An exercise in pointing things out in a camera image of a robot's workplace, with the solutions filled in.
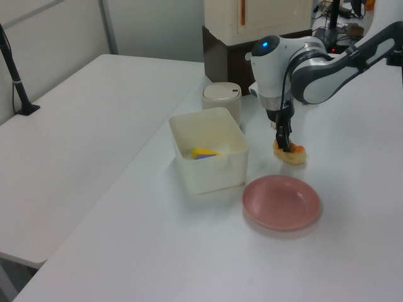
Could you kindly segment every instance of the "lamp base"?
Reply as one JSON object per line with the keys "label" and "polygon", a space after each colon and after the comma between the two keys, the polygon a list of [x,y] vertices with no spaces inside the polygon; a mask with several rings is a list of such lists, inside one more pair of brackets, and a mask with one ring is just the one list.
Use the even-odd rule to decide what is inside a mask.
{"label": "lamp base", "polygon": [[16,114],[17,114],[17,115],[28,116],[28,115],[31,115],[32,113],[34,113],[34,112],[35,112],[36,110],[38,110],[39,108],[40,108],[40,106],[32,104],[32,108],[31,108],[29,111],[23,111],[23,110],[21,109],[21,110],[18,110],[18,111],[16,112]]}

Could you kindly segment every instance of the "wooden cabinet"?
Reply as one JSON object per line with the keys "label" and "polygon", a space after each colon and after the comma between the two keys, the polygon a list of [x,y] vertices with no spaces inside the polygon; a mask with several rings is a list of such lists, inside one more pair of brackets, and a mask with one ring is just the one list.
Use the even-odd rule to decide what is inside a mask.
{"label": "wooden cabinet", "polygon": [[313,0],[204,0],[205,27],[230,46],[308,30]]}
{"label": "wooden cabinet", "polygon": [[203,55],[212,82],[233,82],[249,94],[254,82],[245,54],[268,35],[312,35],[313,0],[205,0]]}

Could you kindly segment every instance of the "plate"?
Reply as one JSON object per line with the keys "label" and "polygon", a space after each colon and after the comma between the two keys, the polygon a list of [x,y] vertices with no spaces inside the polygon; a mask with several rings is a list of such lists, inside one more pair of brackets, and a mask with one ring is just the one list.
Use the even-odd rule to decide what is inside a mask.
{"label": "plate", "polygon": [[310,185],[283,175],[252,181],[244,190],[242,203],[253,220],[272,230],[306,227],[321,212],[319,197]]}

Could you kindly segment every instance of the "white wall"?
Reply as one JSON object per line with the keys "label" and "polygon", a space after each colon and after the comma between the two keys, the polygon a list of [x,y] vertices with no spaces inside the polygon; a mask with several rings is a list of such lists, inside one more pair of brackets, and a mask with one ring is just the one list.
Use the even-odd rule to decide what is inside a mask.
{"label": "white wall", "polygon": [[[12,2],[20,5],[23,1],[31,2],[30,7],[37,9],[37,3],[32,3],[34,1]],[[10,0],[0,0],[0,23],[5,27],[14,61],[31,102],[97,56],[110,52],[98,0],[56,2],[24,19],[26,11],[11,7]],[[18,19],[17,24],[4,17],[11,15]],[[11,87],[10,74],[0,55],[0,124],[13,116]],[[17,94],[16,107],[20,107]]]}
{"label": "white wall", "polygon": [[120,55],[203,61],[203,0],[104,0],[103,3]]}

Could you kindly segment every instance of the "white plastic container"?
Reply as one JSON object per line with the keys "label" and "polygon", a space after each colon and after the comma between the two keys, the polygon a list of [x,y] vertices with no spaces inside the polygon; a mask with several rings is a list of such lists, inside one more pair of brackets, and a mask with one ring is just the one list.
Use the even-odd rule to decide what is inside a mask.
{"label": "white plastic container", "polygon": [[[245,181],[249,144],[225,108],[212,108],[169,119],[176,160],[184,183],[195,194]],[[195,160],[193,148],[207,148],[221,155]]]}
{"label": "white plastic container", "polygon": [[204,88],[201,107],[210,109],[223,107],[229,111],[238,126],[241,125],[242,91],[235,83],[218,82]]}

